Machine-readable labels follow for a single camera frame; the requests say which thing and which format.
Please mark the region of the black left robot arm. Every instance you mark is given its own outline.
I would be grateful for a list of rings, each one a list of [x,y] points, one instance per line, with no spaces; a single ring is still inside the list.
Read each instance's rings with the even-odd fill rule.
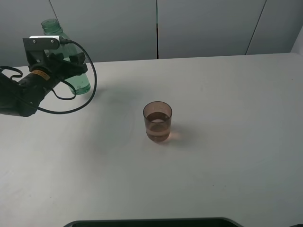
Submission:
[[[80,76],[87,72],[85,60],[89,55],[80,44],[73,40],[55,36],[31,36],[23,39],[26,52],[29,74],[23,76],[23,72],[10,66],[2,66],[1,71],[10,70],[16,72],[10,77],[0,74],[0,113],[29,117],[42,111],[48,114],[70,114],[86,107],[85,104],[68,111],[52,111],[41,108],[39,105],[45,96],[54,91],[59,83],[64,83],[73,90],[75,87],[67,82],[67,79]],[[82,51],[69,56],[65,60],[63,53],[46,53],[47,50],[57,50],[63,45],[74,44]]]

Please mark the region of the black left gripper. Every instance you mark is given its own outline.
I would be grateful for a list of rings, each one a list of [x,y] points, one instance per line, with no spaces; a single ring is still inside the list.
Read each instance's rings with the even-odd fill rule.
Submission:
[[[23,45],[29,68],[23,82],[61,82],[64,77],[80,76],[88,71],[83,52],[69,57],[62,53],[46,53],[47,50],[57,50],[60,41],[23,38]]]

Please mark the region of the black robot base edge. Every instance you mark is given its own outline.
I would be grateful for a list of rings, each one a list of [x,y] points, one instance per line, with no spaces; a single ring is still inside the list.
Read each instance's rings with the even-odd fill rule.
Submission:
[[[228,218],[163,218],[127,220],[78,220],[67,227],[240,227]]]

